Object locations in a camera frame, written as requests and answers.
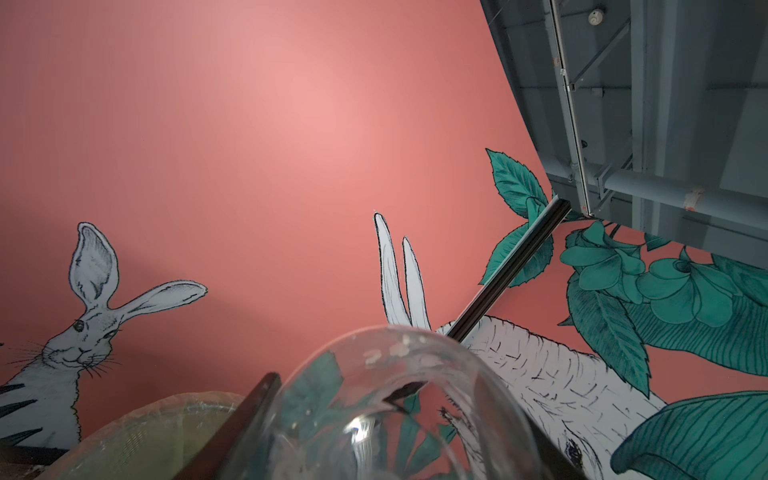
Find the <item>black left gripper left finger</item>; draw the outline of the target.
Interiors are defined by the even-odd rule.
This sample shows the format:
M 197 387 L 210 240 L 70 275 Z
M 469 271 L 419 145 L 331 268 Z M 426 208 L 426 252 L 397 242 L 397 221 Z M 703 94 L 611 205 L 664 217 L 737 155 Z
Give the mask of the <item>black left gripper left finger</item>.
M 278 373 L 265 374 L 174 479 L 236 479 L 247 463 L 247 444 L 258 440 L 281 385 Z

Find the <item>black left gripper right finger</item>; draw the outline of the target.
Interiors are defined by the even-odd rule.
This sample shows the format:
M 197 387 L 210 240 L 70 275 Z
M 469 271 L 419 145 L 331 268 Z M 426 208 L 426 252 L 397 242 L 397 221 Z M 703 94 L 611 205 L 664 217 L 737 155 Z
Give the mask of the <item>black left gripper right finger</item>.
M 542 462 L 544 479 L 587 480 L 583 472 L 577 469 L 544 431 L 526 413 L 524 416 L 532 432 L 539 457 Z

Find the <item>jar with patterned lid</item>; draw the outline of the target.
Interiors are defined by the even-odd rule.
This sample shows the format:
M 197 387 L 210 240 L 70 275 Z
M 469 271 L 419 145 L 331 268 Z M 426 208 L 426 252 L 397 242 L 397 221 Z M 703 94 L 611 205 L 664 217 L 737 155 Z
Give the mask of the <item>jar with patterned lid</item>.
M 269 389 L 222 479 L 539 479 L 530 427 L 500 378 L 426 330 L 343 336 Z

